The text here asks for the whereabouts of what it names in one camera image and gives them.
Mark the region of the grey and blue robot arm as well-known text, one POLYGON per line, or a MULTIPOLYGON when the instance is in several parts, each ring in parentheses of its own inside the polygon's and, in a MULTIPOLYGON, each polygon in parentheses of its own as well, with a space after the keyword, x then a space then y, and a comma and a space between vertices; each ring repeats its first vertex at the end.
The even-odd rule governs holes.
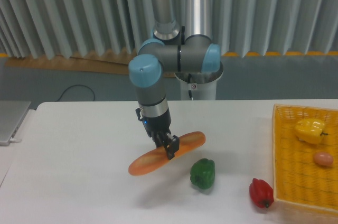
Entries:
POLYGON ((172 159, 180 149, 180 139, 170 131, 163 74, 216 72, 221 51, 212 41, 211 0, 185 0, 184 26, 176 20, 173 0, 152 0, 152 7, 152 37, 129 63, 129 77, 136 90, 138 120, 156 147, 172 159))

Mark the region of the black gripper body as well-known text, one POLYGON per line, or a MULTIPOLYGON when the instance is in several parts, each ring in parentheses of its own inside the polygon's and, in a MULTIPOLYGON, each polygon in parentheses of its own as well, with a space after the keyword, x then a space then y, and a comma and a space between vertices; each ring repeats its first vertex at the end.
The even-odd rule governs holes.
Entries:
POLYGON ((170 124, 171 116, 169 110, 157 117, 143 116, 143 125, 149 137, 154 137, 153 134, 157 132, 171 133, 170 124))

